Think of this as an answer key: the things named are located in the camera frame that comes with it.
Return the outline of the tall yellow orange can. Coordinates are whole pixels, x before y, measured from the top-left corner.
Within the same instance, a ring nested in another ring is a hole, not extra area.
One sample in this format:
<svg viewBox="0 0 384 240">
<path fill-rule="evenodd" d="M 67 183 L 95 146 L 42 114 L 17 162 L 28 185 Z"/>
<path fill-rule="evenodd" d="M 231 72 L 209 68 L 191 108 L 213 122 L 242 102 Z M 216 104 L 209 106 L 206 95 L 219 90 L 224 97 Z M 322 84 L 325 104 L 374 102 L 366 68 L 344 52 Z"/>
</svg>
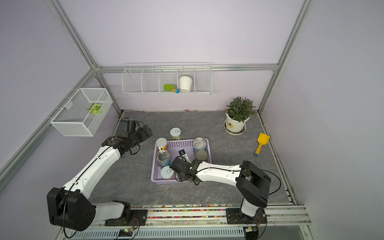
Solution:
<svg viewBox="0 0 384 240">
<path fill-rule="evenodd" d="M 167 150 L 168 149 L 168 141 L 166 138 L 158 138 L 156 140 L 156 149 L 157 151 Z"/>
</svg>

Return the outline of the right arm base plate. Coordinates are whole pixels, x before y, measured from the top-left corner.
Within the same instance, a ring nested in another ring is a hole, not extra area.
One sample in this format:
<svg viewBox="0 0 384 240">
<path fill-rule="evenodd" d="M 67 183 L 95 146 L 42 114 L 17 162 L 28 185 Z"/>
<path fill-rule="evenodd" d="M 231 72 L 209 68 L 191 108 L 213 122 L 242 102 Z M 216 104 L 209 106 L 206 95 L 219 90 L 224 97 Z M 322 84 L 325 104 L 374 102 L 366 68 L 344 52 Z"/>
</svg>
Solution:
<svg viewBox="0 0 384 240">
<path fill-rule="evenodd" d="M 266 213 L 263 208 L 258 208 L 253 217 L 242 213 L 240 208 L 228 208 L 226 209 L 226 218 L 228 225 L 259 225 L 267 223 Z"/>
</svg>

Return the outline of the blue Progresso soup can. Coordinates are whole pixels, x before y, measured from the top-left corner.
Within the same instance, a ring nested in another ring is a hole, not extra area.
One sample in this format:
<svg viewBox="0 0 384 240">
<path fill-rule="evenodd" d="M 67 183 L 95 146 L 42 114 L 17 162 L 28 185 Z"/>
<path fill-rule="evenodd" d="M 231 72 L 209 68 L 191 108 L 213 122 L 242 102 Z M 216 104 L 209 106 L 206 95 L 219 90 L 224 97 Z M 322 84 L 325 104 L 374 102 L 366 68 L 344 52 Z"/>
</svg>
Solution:
<svg viewBox="0 0 384 240">
<path fill-rule="evenodd" d="M 156 162 L 163 168 L 171 165 L 171 154 L 168 150 L 159 150 L 156 153 Z"/>
</svg>

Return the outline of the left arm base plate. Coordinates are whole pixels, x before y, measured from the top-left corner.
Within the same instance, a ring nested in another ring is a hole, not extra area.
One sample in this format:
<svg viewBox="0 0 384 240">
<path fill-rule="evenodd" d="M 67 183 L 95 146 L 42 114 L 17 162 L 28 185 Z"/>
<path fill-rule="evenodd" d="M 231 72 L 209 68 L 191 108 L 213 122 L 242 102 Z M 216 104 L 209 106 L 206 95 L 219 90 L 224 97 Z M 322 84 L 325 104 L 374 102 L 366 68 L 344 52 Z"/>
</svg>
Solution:
<svg viewBox="0 0 384 240">
<path fill-rule="evenodd" d="M 128 210 L 118 219 L 110 219 L 105 221 L 106 227 L 132 226 L 141 227 L 146 224 L 148 210 Z"/>
</svg>

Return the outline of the small pink label can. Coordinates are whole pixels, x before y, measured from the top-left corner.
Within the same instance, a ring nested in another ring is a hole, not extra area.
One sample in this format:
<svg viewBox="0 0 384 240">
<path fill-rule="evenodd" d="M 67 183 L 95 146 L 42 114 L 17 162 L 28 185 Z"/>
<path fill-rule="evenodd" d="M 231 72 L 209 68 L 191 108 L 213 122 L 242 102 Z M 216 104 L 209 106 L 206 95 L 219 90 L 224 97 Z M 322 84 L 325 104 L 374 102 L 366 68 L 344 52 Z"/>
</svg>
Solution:
<svg viewBox="0 0 384 240">
<path fill-rule="evenodd" d="M 170 166 L 165 166 L 161 169 L 161 177 L 164 180 L 171 179 L 174 176 L 174 170 Z"/>
</svg>

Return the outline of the dark navy tomato can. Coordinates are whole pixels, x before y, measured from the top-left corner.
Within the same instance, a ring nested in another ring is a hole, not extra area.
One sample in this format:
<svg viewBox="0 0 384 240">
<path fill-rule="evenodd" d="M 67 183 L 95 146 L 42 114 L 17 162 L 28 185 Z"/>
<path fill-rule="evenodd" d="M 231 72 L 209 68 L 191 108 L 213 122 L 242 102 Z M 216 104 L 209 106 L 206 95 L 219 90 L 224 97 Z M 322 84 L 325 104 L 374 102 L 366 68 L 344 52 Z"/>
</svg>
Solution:
<svg viewBox="0 0 384 240">
<path fill-rule="evenodd" d="M 198 150 L 195 154 L 195 158 L 197 161 L 205 162 L 208 159 L 209 155 L 206 150 Z"/>
</svg>

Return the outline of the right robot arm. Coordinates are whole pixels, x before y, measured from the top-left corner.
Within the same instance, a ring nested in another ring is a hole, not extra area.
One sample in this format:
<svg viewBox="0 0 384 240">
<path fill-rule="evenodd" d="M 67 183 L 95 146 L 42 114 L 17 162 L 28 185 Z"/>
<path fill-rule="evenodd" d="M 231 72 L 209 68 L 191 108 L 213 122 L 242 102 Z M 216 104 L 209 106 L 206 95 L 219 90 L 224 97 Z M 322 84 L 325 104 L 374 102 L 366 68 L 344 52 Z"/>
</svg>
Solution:
<svg viewBox="0 0 384 240">
<path fill-rule="evenodd" d="M 170 168 L 179 182 L 188 181 L 196 186 L 201 182 L 215 182 L 236 187 L 243 196 L 240 217 L 249 221 L 256 217 L 258 210 L 267 207 L 269 195 L 273 194 L 270 192 L 270 175 L 275 174 L 258 168 L 250 161 L 224 166 L 198 160 L 189 163 L 183 157 L 177 157 Z"/>
</svg>

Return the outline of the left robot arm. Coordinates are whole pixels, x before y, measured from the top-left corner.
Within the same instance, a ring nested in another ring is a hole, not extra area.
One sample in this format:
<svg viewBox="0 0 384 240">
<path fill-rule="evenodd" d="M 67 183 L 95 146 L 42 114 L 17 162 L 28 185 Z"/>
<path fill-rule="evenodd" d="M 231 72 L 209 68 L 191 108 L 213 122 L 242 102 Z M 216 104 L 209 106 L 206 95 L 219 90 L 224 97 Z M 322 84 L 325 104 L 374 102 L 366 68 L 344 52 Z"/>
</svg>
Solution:
<svg viewBox="0 0 384 240">
<path fill-rule="evenodd" d="M 93 159 L 61 188 L 52 188 L 47 194 L 49 221 L 54 226 L 84 231 L 90 225 L 128 224 L 132 220 L 131 205 L 124 201 L 91 204 L 89 197 L 106 171 L 132 149 L 152 136 L 147 125 L 129 121 L 126 131 L 107 138 Z"/>
</svg>

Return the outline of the small green label can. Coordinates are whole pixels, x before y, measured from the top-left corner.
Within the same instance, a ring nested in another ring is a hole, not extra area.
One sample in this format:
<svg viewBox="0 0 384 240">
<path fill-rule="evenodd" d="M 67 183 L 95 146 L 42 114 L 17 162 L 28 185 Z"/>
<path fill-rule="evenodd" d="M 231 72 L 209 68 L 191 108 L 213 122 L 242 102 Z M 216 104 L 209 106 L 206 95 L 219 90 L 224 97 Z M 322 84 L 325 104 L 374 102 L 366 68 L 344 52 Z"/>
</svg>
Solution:
<svg viewBox="0 0 384 240">
<path fill-rule="evenodd" d="M 171 135 L 172 140 L 174 140 L 174 141 L 182 139 L 182 131 L 180 128 L 172 128 L 170 130 L 170 135 Z"/>
</svg>

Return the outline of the blue orange soup can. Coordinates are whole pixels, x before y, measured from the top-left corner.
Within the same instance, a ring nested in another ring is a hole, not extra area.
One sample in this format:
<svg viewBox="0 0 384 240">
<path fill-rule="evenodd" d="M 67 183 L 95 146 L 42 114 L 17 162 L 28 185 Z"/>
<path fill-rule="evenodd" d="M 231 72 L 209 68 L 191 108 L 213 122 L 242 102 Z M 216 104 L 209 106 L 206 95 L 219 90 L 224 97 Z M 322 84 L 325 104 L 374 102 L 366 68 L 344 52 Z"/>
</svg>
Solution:
<svg viewBox="0 0 384 240">
<path fill-rule="evenodd" d="M 196 154 L 200 150 L 206 150 L 207 149 L 207 141 L 204 138 L 195 138 L 193 140 L 193 150 L 194 154 Z"/>
</svg>

